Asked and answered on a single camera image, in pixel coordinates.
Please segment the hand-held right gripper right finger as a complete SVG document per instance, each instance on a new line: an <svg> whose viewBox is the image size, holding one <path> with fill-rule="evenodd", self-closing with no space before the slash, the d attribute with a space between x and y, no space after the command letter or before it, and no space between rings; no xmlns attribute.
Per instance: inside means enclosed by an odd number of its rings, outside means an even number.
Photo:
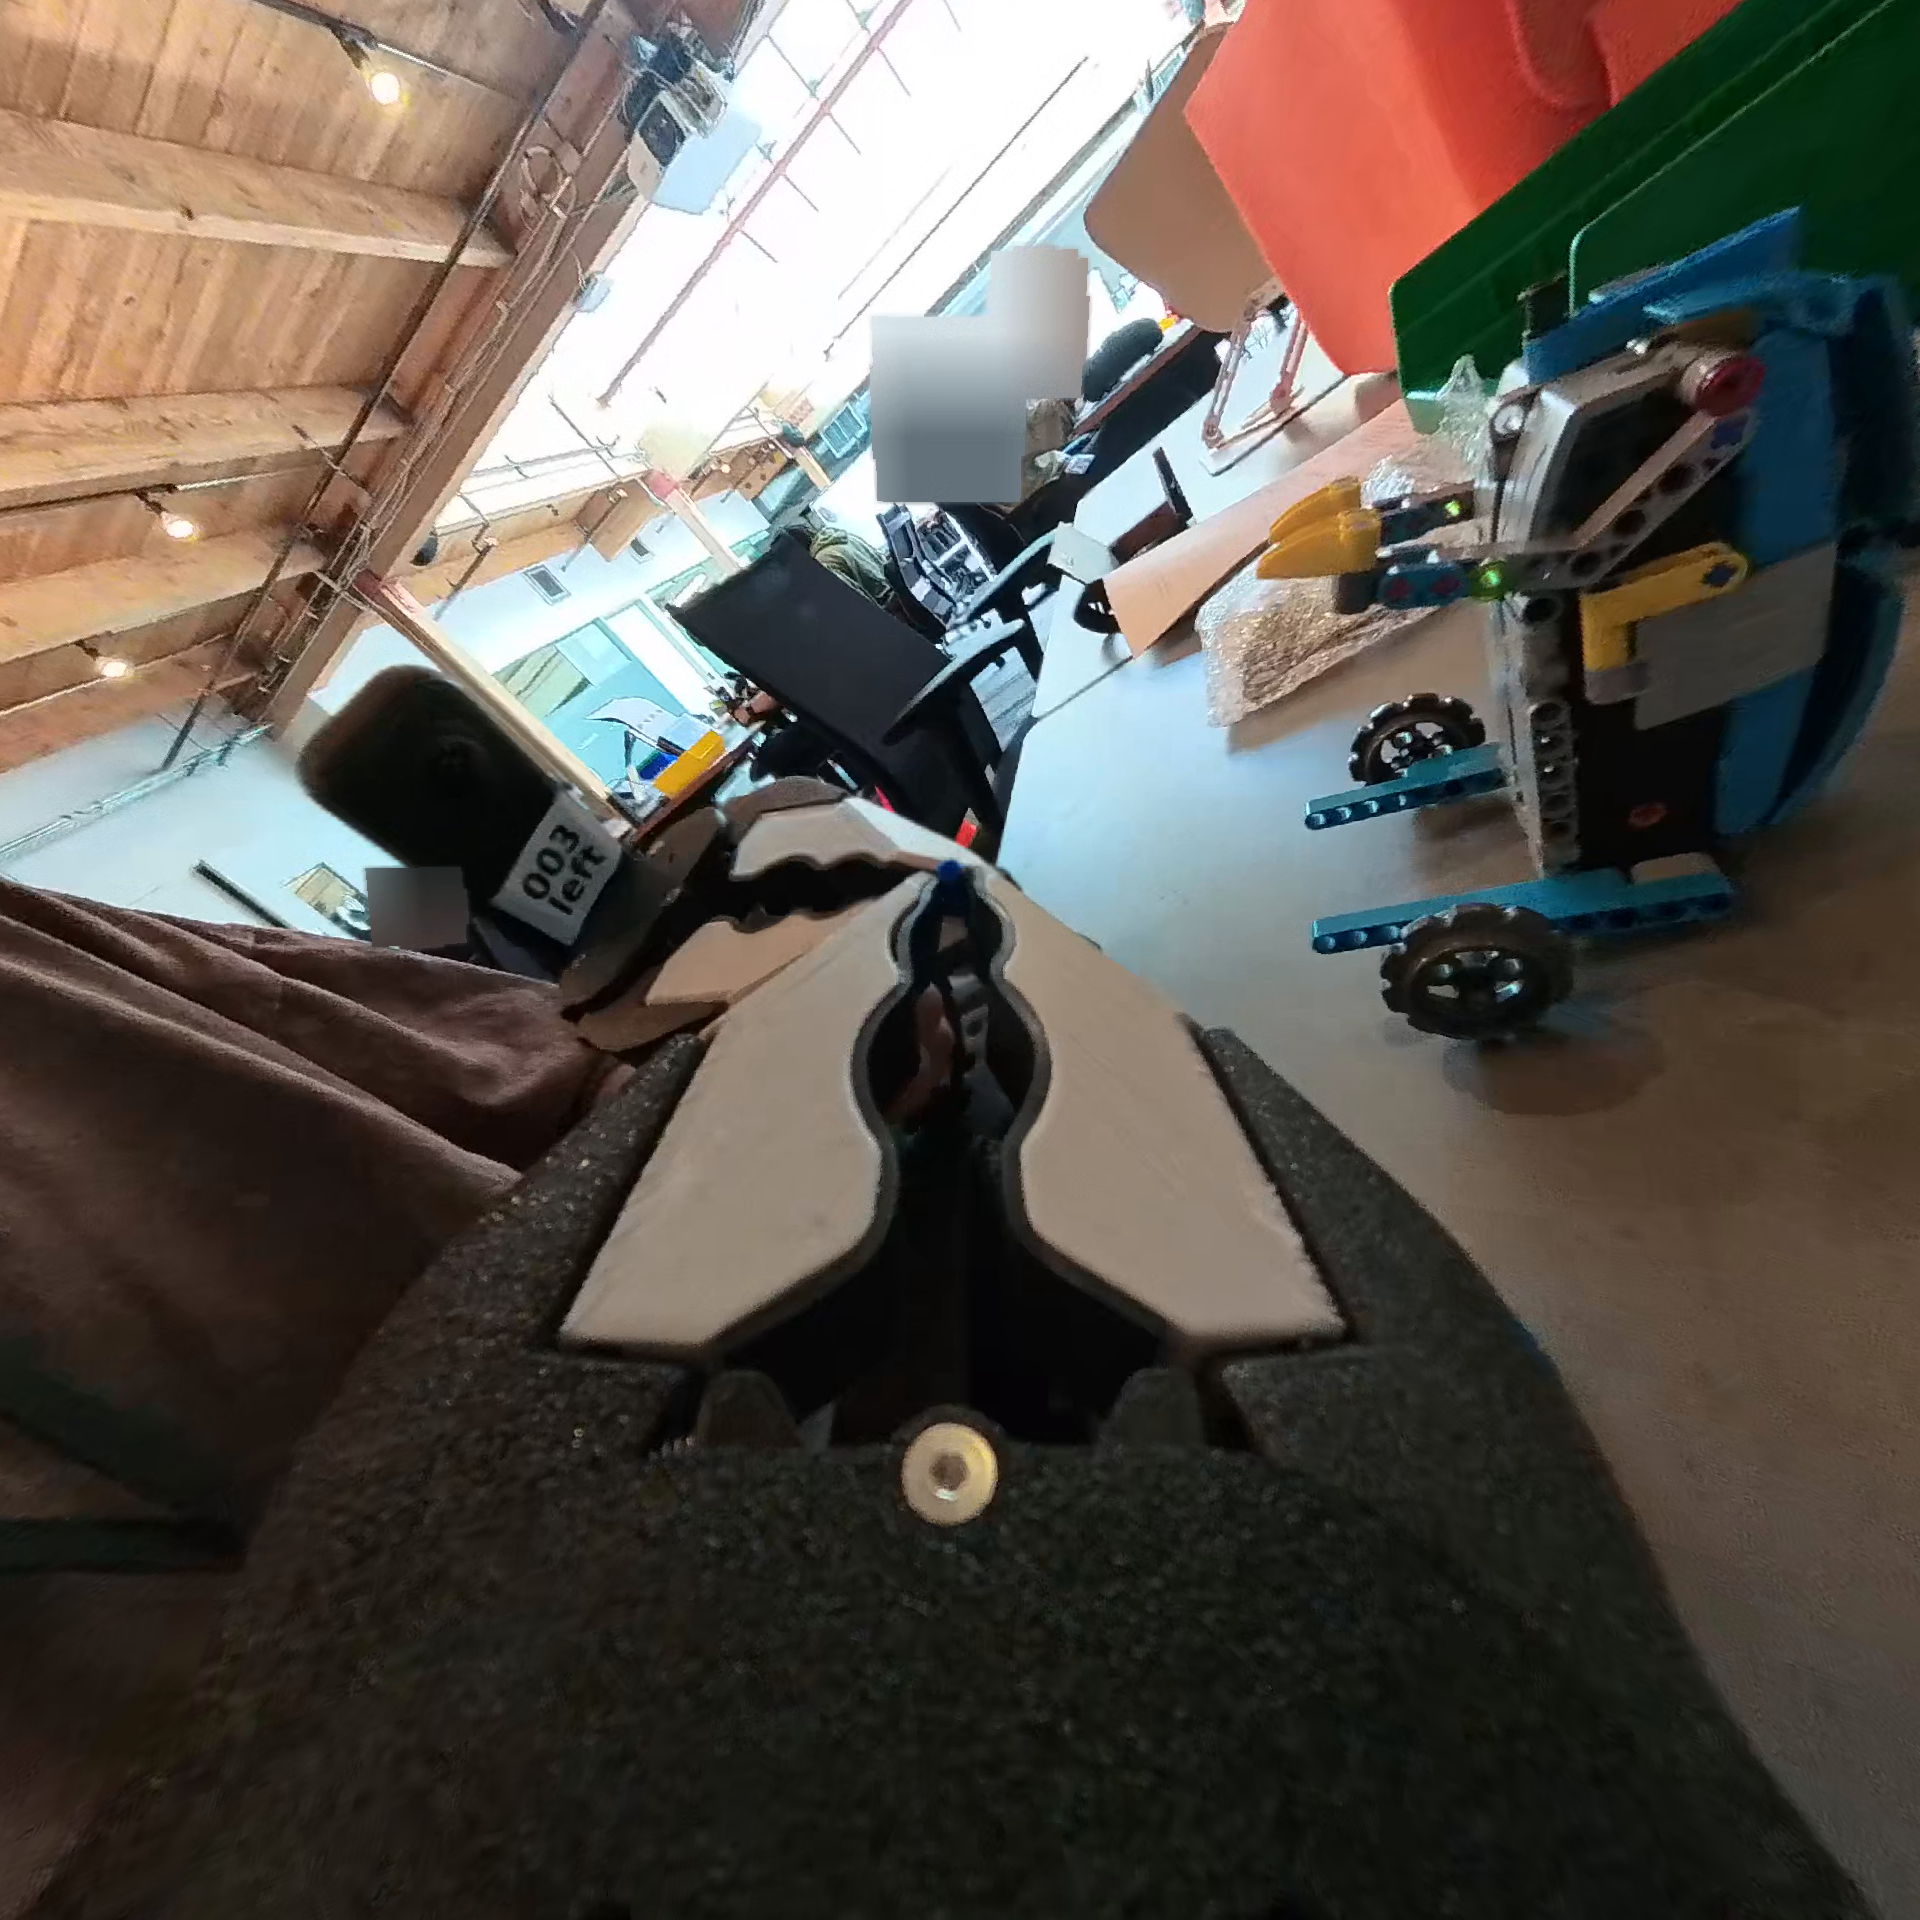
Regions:
<svg viewBox="0 0 1920 1920"><path fill-rule="evenodd" d="M1180 1008L995 871L992 984L1032 1053L1017 1231L1187 1359L1340 1340L1346 1321Z"/></svg>

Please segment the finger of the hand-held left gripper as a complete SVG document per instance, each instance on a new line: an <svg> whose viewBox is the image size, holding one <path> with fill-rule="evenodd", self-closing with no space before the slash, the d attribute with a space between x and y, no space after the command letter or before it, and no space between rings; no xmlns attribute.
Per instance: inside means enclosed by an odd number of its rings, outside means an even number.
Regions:
<svg viewBox="0 0 1920 1920"><path fill-rule="evenodd" d="M822 992L832 1015L875 1006L899 980L894 936L905 911L902 885L832 913L794 913L763 928L726 918L698 928L654 974L645 992L645 1038L666 1040L732 1017L758 992L780 1008L811 1006Z"/></svg>
<svg viewBox="0 0 1920 1920"><path fill-rule="evenodd" d="M781 807L736 836L729 881L754 900L869 900L905 877L981 871L984 856L859 797Z"/></svg>

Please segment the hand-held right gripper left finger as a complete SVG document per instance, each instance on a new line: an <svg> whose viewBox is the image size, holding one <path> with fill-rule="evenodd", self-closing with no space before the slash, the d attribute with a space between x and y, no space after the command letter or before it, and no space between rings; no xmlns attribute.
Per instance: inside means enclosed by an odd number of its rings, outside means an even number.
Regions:
<svg viewBox="0 0 1920 1920"><path fill-rule="evenodd" d="M576 1352L717 1361L881 1248L896 1149L869 1052L905 1006L922 875L848 911L714 1028L557 1328Z"/></svg>

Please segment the small blue connector piece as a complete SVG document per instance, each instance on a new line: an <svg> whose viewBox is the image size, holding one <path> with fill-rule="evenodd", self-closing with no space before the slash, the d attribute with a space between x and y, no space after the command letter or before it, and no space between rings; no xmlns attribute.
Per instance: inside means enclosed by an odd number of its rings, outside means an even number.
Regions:
<svg viewBox="0 0 1920 1920"><path fill-rule="evenodd" d="M976 969L976 868L946 859L902 924L905 984L915 997L953 993L956 974Z"/></svg>

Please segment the grey desk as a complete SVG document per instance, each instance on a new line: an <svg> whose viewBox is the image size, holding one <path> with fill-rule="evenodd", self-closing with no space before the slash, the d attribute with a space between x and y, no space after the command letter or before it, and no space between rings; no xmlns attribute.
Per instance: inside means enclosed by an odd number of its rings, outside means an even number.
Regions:
<svg viewBox="0 0 1920 1920"><path fill-rule="evenodd" d="M1373 707L1490 712L1454 608L1237 729L1188 628L1043 613L1006 868L1227 1027L1475 1257L1573 1387L1716 1688L1883 1916L1915 1916L1915 617L1830 785L1742 908L1598 944L1545 1032L1406 1030L1309 924L1520 879L1498 801L1336 832Z"/></svg>

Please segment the person's left hand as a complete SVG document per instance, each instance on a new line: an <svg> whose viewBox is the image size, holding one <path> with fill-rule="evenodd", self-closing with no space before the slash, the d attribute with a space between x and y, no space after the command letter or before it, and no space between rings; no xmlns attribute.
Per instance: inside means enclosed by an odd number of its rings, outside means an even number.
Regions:
<svg viewBox="0 0 1920 1920"><path fill-rule="evenodd" d="M956 999L926 988L915 1008L917 1067L896 1093L890 1109L894 1124L907 1126L930 1115L953 1089L962 1088L972 1067L968 1027Z"/></svg>

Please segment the black office chair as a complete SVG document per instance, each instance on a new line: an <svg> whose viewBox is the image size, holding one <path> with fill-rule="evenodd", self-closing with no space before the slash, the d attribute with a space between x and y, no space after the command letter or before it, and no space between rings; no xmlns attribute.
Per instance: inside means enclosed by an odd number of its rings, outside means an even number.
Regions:
<svg viewBox="0 0 1920 1920"><path fill-rule="evenodd" d="M976 684L1010 662L1041 677L1043 641L1028 614L987 613L946 646L836 579L789 532L675 617L816 736L821 759L857 795L946 836L972 823L974 853L1000 851L1034 719L1021 715L1002 736Z"/></svg>

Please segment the large bubble wrap bag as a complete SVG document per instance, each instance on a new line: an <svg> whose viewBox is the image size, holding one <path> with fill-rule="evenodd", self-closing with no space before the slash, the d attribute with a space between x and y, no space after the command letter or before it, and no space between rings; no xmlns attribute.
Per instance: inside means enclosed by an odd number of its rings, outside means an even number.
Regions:
<svg viewBox="0 0 1920 1920"><path fill-rule="evenodd" d="M1261 580L1232 575L1193 613L1206 684L1206 719L1235 729L1328 672L1398 639L1426 622L1432 608L1338 608L1330 580Z"/></svg>

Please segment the blue toy robot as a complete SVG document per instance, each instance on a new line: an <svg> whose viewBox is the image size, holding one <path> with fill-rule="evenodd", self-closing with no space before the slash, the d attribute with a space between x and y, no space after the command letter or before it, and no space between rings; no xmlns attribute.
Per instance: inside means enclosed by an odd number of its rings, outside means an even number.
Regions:
<svg viewBox="0 0 1920 1920"><path fill-rule="evenodd" d="M1577 944L1722 921L1718 853L1811 801L1881 700L1914 326L1881 244L1814 268L1804 224L1772 209L1531 332L1469 484L1371 503L1341 478L1267 531L1258 575L1328 580L1336 613L1486 613L1498 718L1381 703L1304 815L1512 805L1534 877L1312 924L1316 952L1381 952L1419 1032L1513 1038L1573 992Z"/></svg>

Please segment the white ceiling unit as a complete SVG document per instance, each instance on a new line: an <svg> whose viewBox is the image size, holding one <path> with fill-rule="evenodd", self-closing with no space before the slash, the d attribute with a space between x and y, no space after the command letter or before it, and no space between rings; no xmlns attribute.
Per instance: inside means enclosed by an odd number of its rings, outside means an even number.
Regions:
<svg viewBox="0 0 1920 1920"><path fill-rule="evenodd" d="M700 64L676 80L640 73L621 102L621 121L630 132L629 181L645 200L685 215L708 209L761 129Z"/></svg>

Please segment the orange sofa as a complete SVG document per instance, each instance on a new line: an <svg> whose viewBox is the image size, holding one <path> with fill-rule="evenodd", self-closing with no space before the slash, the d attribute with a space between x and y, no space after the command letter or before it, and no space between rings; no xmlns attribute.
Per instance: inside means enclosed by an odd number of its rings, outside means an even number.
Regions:
<svg viewBox="0 0 1920 1920"><path fill-rule="evenodd" d="M1393 284L1730 1L1251 1L1187 123L1341 375L1396 365Z"/></svg>

